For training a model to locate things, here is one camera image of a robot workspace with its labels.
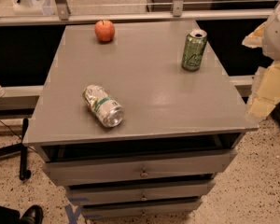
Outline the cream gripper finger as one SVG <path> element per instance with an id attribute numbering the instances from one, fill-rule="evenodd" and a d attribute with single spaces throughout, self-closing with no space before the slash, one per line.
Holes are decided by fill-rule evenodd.
<path id="1" fill-rule="evenodd" d="M 261 25 L 259 25 L 252 33 L 244 38 L 242 44 L 251 49 L 261 48 L 265 25 L 266 22 L 263 22 Z"/>
<path id="2" fill-rule="evenodd" d="M 266 119 L 280 103 L 280 61 L 261 68 L 255 76 L 247 114 L 253 119 Z"/>

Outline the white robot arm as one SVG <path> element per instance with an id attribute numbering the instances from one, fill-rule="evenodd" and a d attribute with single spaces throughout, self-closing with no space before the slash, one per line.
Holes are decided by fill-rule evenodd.
<path id="1" fill-rule="evenodd" d="M 268 20 L 246 36 L 242 44 L 251 49 L 262 48 L 263 55 L 273 60 L 253 88 L 247 109 L 249 115 L 265 119 L 280 103 L 280 2 Z"/>

